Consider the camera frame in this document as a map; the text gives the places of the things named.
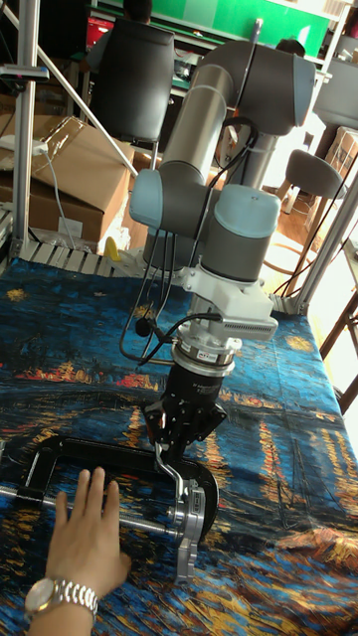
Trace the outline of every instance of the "green wall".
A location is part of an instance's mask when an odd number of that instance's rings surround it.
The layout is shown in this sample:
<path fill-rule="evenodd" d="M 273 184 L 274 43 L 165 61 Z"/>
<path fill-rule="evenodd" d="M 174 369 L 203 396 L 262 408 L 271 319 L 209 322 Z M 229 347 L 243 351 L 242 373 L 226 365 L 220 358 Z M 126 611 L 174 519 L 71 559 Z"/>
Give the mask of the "green wall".
<path fill-rule="evenodd" d="M 296 38 L 314 57 L 328 27 L 327 18 L 269 0 L 153 0 L 153 13 L 242 38 L 249 38 L 256 18 L 262 18 L 260 43 L 275 46 L 281 38 Z"/>

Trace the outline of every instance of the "light blue joint cover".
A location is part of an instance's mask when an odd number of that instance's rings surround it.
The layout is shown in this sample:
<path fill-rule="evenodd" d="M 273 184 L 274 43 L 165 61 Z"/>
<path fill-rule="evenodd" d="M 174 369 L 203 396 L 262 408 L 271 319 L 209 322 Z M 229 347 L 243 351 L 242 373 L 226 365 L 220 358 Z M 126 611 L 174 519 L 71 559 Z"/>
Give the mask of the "light blue joint cover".
<path fill-rule="evenodd" d="M 214 216 L 223 228 L 247 239 L 270 237 L 277 227 L 280 200 L 262 190 L 229 184 L 215 206 Z"/>
<path fill-rule="evenodd" d="M 313 62 L 293 55 L 294 125 L 301 126 L 312 98 L 316 68 Z"/>
<path fill-rule="evenodd" d="M 160 228 L 163 217 L 163 186 L 157 170 L 141 170 L 135 179 L 129 213 L 134 221 Z"/>

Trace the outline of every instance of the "wristwatch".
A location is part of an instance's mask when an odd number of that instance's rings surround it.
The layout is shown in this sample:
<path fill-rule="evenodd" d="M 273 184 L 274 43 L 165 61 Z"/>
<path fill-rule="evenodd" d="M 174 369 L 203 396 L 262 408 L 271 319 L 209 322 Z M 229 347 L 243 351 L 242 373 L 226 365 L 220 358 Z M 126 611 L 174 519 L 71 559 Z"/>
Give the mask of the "wristwatch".
<path fill-rule="evenodd" d="M 25 599 L 25 610 L 29 617 L 45 612 L 60 603 L 73 603 L 86 607 L 95 620 L 98 599 L 90 587 L 71 580 L 42 578 L 32 586 Z"/>

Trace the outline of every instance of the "silver watch band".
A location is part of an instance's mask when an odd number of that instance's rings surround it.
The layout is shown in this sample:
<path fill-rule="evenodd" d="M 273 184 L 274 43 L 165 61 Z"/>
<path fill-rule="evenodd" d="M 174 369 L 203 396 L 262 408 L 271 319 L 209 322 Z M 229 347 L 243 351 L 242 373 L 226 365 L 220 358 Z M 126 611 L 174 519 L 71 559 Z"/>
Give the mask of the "silver watch band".
<path fill-rule="evenodd" d="M 74 605 L 86 607 L 92 614 L 93 620 L 95 620 L 98 599 L 90 587 L 64 579 L 55 580 L 54 583 L 56 586 L 55 596 L 59 603 L 73 603 Z"/>

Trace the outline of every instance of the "watch face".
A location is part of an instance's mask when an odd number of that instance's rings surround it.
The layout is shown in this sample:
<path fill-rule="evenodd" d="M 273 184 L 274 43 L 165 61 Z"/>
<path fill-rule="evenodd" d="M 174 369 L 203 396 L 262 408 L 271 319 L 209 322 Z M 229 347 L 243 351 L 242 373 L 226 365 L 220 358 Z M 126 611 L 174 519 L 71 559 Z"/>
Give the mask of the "watch face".
<path fill-rule="evenodd" d="M 25 600 L 25 609 L 28 612 L 38 612 L 45 609 L 52 599 L 55 584 L 50 578 L 42 578 L 32 586 Z"/>

